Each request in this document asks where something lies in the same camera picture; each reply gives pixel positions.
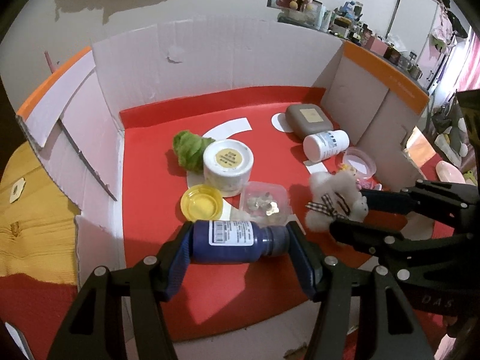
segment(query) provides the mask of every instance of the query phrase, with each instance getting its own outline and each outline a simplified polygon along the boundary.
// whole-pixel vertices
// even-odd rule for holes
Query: white bottle
[[[349,136],[343,130],[324,131],[305,137],[303,152],[310,161],[316,163],[337,155],[349,145]]]

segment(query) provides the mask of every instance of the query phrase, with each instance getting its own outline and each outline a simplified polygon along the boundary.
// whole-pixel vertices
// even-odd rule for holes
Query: wooden surface
[[[417,127],[413,129],[413,133],[406,146],[410,158],[419,168],[423,167],[424,164],[435,155],[435,149],[429,144],[428,140]]]
[[[11,186],[21,177],[23,192],[10,204]],[[74,216],[78,214],[29,144],[22,144],[0,182],[0,276],[25,273],[41,281],[76,285]]]

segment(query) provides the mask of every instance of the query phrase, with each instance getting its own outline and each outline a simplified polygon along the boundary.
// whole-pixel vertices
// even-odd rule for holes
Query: red fabric
[[[23,333],[35,360],[45,360],[76,295],[76,286],[44,283],[25,274],[0,277],[0,318]]]

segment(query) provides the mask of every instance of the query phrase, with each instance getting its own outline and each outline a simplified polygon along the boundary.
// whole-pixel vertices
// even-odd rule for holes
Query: bottle label
[[[322,142],[323,148],[322,148],[322,157],[323,158],[328,158],[331,157],[332,155],[337,154],[337,140],[333,136],[333,134],[330,131],[325,131],[325,132],[319,132],[318,134],[315,134],[320,141]]]
[[[208,243],[212,246],[251,246],[254,228],[247,221],[210,221]]]

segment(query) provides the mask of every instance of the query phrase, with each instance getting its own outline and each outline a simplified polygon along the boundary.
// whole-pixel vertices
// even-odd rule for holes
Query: bottle cap
[[[180,209],[189,221],[216,221],[222,216],[223,199],[219,190],[208,185],[195,185],[181,197]]]
[[[268,226],[272,231],[272,253],[270,256],[281,256],[289,251],[290,235],[285,226]]]

